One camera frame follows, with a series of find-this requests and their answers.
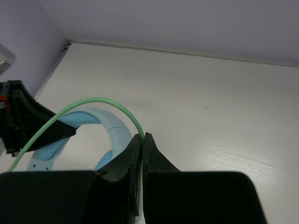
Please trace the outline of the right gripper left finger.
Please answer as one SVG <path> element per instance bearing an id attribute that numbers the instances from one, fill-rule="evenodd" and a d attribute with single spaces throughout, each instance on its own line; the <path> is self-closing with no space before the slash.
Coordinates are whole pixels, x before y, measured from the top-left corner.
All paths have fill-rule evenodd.
<path id="1" fill-rule="evenodd" d="M 5 172 L 3 224 L 133 224 L 140 211 L 141 138 L 98 171 Z"/>

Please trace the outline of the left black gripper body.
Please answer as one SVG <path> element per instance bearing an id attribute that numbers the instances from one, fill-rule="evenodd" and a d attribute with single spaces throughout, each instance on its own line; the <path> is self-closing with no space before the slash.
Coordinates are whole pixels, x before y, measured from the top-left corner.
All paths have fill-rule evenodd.
<path id="1" fill-rule="evenodd" d="M 0 139 L 7 154 L 18 156 L 26 141 L 17 98 L 22 93 L 20 80 L 0 83 Z"/>

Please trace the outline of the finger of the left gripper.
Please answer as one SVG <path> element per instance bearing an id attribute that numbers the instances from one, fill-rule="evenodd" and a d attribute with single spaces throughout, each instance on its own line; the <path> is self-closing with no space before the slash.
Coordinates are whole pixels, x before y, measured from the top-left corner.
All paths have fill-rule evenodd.
<path id="1" fill-rule="evenodd" d="M 34 100 L 24 87 L 22 81 L 16 81 L 16 115 L 17 115 L 17 148 L 22 149 L 27 142 L 46 124 L 55 113 Z M 59 120 L 47 128 L 31 146 L 31 151 L 59 140 L 72 137 L 76 128 Z"/>

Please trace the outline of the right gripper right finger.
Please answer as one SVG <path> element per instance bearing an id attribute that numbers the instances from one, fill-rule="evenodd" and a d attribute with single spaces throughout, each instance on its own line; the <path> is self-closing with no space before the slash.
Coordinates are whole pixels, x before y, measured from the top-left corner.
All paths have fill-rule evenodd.
<path id="1" fill-rule="evenodd" d="M 143 213 L 148 224 L 264 224 L 250 178 L 235 171 L 183 172 L 143 142 Z"/>

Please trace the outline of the light blue headphones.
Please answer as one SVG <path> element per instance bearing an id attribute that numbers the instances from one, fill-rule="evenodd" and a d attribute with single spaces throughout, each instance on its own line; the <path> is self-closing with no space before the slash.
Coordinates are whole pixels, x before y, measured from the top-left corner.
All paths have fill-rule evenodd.
<path id="1" fill-rule="evenodd" d="M 35 151 L 28 171 L 98 170 L 120 154 L 132 139 L 127 126 L 111 112 L 75 108 L 59 119 L 77 134 Z"/>

